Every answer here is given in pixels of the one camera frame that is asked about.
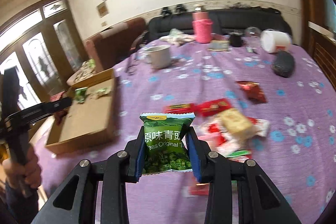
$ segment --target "glass door panel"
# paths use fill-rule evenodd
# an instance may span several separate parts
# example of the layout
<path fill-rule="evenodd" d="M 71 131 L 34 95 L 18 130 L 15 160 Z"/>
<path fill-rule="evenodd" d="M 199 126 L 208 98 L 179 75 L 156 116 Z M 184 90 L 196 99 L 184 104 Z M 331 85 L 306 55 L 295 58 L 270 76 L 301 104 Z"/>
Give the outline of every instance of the glass door panel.
<path fill-rule="evenodd" d="M 30 38 L 22 46 L 36 78 L 46 92 L 53 96 L 63 91 L 62 82 L 46 48 L 42 33 Z"/>
<path fill-rule="evenodd" d="M 80 57 L 75 43 L 71 37 L 66 20 L 62 20 L 53 26 L 72 69 L 77 71 L 81 67 L 83 60 Z"/>
<path fill-rule="evenodd" d="M 8 69 L 14 66 L 16 66 L 16 71 L 19 77 L 20 86 L 23 88 L 21 89 L 21 94 L 19 95 L 19 101 L 18 101 L 18 105 L 20 109 L 25 109 L 27 107 L 31 107 L 31 106 L 41 103 L 40 99 L 37 97 L 33 88 L 29 84 L 25 73 L 22 70 L 22 67 L 17 58 L 16 52 L 13 52 L 0 64 L 0 72 L 4 74 L 5 69 Z"/>

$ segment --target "black cup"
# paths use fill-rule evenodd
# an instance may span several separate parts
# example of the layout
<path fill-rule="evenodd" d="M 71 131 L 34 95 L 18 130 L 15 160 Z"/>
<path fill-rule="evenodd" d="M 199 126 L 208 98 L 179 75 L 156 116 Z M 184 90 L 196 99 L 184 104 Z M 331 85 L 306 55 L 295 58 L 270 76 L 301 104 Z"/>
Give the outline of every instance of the black cup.
<path fill-rule="evenodd" d="M 230 45 L 235 48 L 239 48 L 243 45 L 243 34 L 238 32 L 230 33 Z"/>

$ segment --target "white mug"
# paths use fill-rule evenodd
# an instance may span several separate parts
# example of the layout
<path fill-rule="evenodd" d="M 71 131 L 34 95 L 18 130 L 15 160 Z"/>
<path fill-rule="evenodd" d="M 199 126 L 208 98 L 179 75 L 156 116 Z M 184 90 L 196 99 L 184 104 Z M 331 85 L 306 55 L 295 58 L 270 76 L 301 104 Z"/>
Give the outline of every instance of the white mug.
<path fill-rule="evenodd" d="M 147 58 L 149 63 L 152 64 L 155 69 L 163 69 L 170 65 L 170 45 L 161 45 L 150 47 L 146 50 L 148 52 Z"/>

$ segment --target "small framed picture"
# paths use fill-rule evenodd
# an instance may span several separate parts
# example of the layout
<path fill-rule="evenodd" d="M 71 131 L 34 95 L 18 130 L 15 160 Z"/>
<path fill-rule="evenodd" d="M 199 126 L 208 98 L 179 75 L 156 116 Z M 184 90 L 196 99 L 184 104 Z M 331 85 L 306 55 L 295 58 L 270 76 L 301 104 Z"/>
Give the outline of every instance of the small framed picture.
<path fill-rule="evenodd" d="M 97 6 L 98 14 L 100 17 L 106 16 L 109 11 L 107 10 L 106 3 L 103 2 Z"/>

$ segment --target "cardboard box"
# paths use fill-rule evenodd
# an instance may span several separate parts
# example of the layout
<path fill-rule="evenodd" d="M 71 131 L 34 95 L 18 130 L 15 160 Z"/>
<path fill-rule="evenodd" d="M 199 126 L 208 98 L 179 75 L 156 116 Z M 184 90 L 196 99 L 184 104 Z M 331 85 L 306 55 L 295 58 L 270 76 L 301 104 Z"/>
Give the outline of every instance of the cardboard box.
<path fill-rule="evenodd" d="M 68 96 L 74 98 L 75 89 L 78 88 L 89 87 L 87 94 L 93 94 L 109 86 L 110 94 L 98 99 L 89 95 L 82 104 L 73 100 L 61 124 L 54 122 L 45 147 L 55 154 L 61 154 L 113 140 L 116 136 L 114 104 L 117 83 L 112 68 L 75 83 L 69 88 Z"/>

